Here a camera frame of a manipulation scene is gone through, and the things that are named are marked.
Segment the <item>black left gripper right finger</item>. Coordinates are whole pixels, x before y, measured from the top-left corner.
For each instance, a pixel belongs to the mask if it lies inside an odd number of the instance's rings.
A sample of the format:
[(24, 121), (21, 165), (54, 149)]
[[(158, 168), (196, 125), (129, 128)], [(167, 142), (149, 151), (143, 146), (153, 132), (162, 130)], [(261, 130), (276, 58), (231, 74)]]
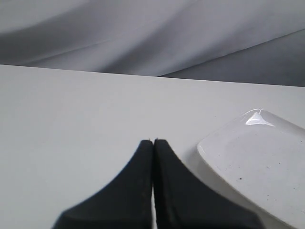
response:
[(160, 229), (262, 229), (259, 217), (200, 181), (166, 140), (156, 139), (153, 189)]

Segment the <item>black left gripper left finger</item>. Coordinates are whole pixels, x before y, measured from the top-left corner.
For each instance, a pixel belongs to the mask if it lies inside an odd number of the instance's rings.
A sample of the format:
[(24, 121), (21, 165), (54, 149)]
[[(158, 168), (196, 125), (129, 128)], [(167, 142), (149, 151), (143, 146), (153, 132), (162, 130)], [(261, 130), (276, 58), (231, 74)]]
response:
[(130, 161), (103, 189), (65, 210), (55, 229), (151, 229), (153, 143), (142, 140)]

